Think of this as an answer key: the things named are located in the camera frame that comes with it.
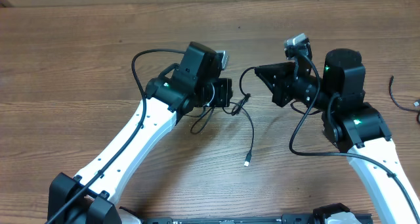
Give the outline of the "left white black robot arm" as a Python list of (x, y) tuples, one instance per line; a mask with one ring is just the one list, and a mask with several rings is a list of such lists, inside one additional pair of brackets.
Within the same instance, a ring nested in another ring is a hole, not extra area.
[(49, 187), (48, 223), (142, 223), (118, 206), (127, 183), (154, 146), (194, 108), (225, 107), (232, 81), (221, 78), (228, 53), (191, 42), (179, 63), (146, 87), (140, 103), (109, 145), (70, 177), (59, 173)]

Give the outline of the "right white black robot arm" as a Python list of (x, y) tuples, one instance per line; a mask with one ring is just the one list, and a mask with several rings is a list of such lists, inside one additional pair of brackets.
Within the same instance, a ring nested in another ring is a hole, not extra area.
[(322, 112), (324, 133), (337, 152), (291, 152), (300, 156), (340, 156), (359, 176), (383, 223), (418, 223), (419, 198), (396, 152), (392, 133), (380, 112), (365, 102), (366, 69), (359, 52), (334, 49), (319, 74), (311, 52), (285, 51), (289, 62), (255, 68), (255, 75), (280, 107), (295, 99)]

